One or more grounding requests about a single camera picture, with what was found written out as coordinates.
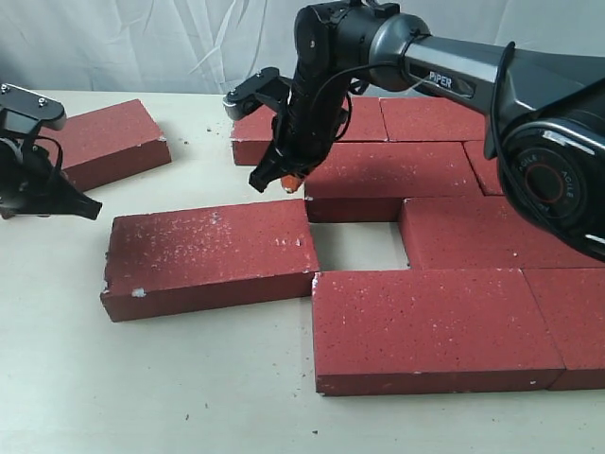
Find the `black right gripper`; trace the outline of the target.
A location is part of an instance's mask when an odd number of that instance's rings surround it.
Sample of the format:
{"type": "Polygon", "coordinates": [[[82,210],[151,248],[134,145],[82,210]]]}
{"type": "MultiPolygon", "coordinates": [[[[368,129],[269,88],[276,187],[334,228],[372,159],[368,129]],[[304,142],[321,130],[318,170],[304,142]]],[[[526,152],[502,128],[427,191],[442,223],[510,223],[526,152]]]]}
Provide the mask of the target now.
{"type": "Polygon", "coordinates": [[[287,115],[274,150],[251,172],[249,185],[259,193],[280,180],[286,193],[296,193],[303,179],[319,166],[331,150],[351,77],[338,70],[316,71],[298,63],[287,115]]]}

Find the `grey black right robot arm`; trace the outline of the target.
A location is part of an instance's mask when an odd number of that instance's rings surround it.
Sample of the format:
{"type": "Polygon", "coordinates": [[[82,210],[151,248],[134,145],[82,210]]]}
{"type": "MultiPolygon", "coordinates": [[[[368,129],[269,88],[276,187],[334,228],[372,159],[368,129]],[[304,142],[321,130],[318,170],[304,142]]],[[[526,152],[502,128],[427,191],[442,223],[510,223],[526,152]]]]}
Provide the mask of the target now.
{"type": "Polygon", "coordinates": [[[302,8],[297,65],[273,138],[249,182],[303,180],[327,157],[352,89],[417,88],[486,121],[484,155],[507,201],[572,249],[604,256],[604,60],[434,36],[396,4],[302,8]]]}

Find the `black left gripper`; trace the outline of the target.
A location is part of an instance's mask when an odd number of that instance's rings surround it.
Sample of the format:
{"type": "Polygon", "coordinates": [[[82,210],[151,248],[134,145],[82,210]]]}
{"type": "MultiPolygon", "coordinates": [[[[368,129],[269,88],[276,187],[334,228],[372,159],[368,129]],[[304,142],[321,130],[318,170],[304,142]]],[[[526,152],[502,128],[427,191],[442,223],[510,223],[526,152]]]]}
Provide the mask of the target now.
{"type": "Polygon", "coordinates": [[[103,204],[68,184],[63,151],[56,139],[41,137],[58,149],[55,162],[42,146],[1,138],[1,217],[75,215],[96,220],[103,204]]]}

